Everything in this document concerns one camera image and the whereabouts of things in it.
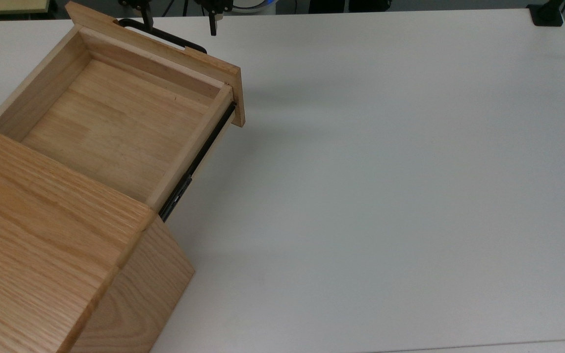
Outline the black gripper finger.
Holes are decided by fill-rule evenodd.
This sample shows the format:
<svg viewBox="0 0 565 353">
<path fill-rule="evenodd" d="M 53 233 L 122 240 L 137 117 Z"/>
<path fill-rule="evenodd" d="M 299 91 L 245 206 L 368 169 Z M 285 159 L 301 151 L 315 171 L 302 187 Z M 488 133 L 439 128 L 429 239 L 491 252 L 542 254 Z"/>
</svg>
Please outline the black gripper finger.
<svg viewBox="0 0 565 353">
<path fill-rule="evenodd" d="M 208 13 L 211 36 L 217 36 L 217 22 L 223 17 L 224 13 L 233 10 L 233 0 L 196 0 L 202 9 Z"/>
<path fill-rule="evenodd" d="M 138 11 L 141 14 L 141 18 L 143 18 L 142 23 L 130 18 L 124 18 L 118 21 L 119 25 L 134 27 L 135 29 L 153 29 L 154 20 L 150 2 L 150 0 L 119 0 L 119 5 L 131 7 L 133 10 Z"/>
</svg>

